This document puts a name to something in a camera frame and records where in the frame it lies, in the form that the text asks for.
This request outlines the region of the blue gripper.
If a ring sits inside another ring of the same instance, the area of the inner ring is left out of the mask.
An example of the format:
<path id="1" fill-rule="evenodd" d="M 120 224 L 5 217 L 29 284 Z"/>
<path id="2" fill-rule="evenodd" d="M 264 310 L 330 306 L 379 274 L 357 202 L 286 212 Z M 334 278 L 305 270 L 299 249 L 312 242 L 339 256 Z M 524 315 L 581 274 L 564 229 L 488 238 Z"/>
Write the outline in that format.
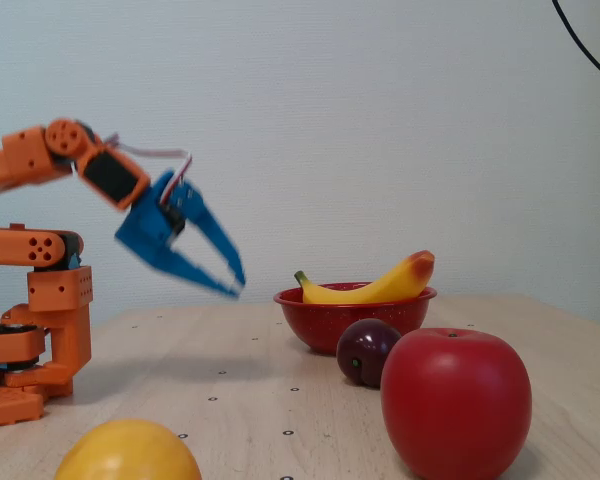
<path id="1" fill-rule="evenodd" d="M 188 182 L 180 181 L 171 192 L 167 205 L 160 198 L 174 176 L 167 170 L 132 205 L 115 238 L 128 250 L 157 270 L 187 280 L 214 293 L 238 298 L 234 287 L 246 283 L 241 258 L 234 243 L 207 208 L 201 194 Z M 185 227 L 195 225 L 224 258 L 234 275 L 228 286 L 212 277 L 204 268 L 192 264 L 181 253 L 171 249 L 172 240 Z"/>

